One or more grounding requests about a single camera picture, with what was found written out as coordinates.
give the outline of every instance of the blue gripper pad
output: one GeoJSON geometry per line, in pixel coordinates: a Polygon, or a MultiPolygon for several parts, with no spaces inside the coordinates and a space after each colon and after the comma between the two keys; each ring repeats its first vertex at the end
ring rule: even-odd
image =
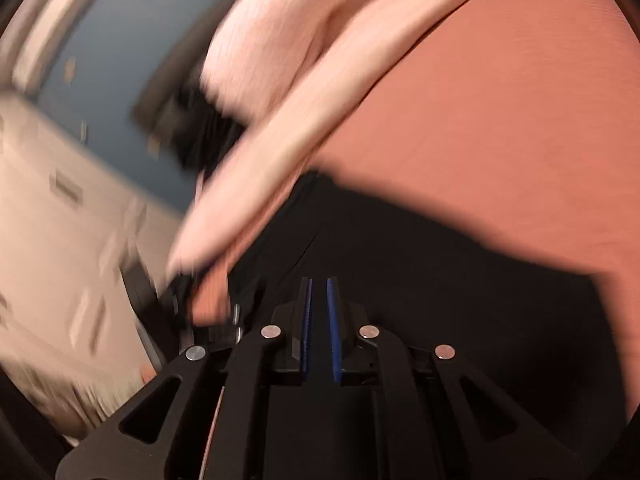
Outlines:
{"type": "Polygon", "coordinates": [[[302,367],[302,376],[306,377],[306,372],[309,370],[309,338],[310,338],[310,329],[311,329],[311,288],[314,282],[311,278],[309,278],[306,284],[306,301],[305,301],[305,312],[302,320],[302,350],[301,350],[301,358],[302,362],[300,363],[302,367]]]}
{"type": "Polygon", "coordinates": [[[329,308],[329,330],[331,332],[331,367],[334,372],[334,381],[340,384],[342,379],[342,345],[338,330],[338,313],[336,311],[334,282],[326,280],[326,303],[329,308]]]}

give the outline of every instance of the gray-blue wall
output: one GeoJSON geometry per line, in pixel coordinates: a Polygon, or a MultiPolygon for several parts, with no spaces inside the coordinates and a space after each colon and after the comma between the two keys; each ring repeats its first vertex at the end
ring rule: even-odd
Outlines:
{"type": "Polygon", "coordinates": [[[129,119],[130,108],[162,58],[214,0],[95,0],[58,53],[40,108],[78,136],[88,125],[87,147],[116,170],[185,210],[192,176],[171,155],[147,153],[146,136],[129,119]],[[77,60],[76,78],[63,80],[66,60],[77,60]]]}

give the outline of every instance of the round metal pin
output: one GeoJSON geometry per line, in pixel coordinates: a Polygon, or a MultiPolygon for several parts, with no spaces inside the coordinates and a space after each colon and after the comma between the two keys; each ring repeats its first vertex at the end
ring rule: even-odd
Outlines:
{"type": "Polygon", "coordinates": [[[358,332],[360,332],[360,335],[364,339],[373,339],[380,335],[380,329],[377,326],[373,326],[373,325],[361,326],[358,332]]]}
{"type": "Polygon", "coordinates": [[[207,354],[207,351],[202,346],[192,346],[187,348],[184,354],[189,361],[199,361],[207,354]]]}
{"type": "Polygon", "coordinates": [[[436,355],[439,359],[453,359],[456,354],[456,349],[451,345],[438,345],[436,346],[436,355]]]}
{"type": "Polygon", "coordinates": [[[280,327],[277,325],[267,325],[262,327],[260,333],[265,339],[273,339],[274,337],[278,337],[282,333],[282,330],[280,330],[280,327]]]}

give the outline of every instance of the beige cabinet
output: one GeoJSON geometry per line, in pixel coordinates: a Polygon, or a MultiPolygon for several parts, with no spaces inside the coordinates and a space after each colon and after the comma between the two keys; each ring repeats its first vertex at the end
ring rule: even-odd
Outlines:
{"type": "Polygon", "coordinates": [[[139,367],[120,268],[139,254],[163,286],[180,216],[19,96],[0,116],[0,354],[86,378],[139,367]]]}

